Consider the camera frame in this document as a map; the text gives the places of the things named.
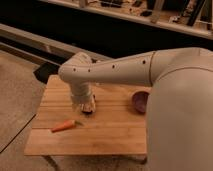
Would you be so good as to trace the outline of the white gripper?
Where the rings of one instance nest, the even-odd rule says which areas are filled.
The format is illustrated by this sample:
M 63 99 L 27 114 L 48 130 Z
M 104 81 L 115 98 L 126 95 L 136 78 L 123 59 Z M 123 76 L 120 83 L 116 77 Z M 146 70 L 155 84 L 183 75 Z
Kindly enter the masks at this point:
M 74 104 L 82 105 L 89 102 L 94 96 L 89 83 L 74 83 L 70 84 L 71 99 Z

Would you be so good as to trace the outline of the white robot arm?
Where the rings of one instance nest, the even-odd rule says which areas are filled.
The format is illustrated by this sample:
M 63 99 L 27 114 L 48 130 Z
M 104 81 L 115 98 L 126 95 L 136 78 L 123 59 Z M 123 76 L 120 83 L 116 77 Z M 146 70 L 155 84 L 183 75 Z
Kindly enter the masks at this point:
M 150 87 L 148 171 L 213 171 L 213 51 L 176 48 L 98 63 L 79 52 L 58 74 L 80 104 L 91 99 L 92 82 Z

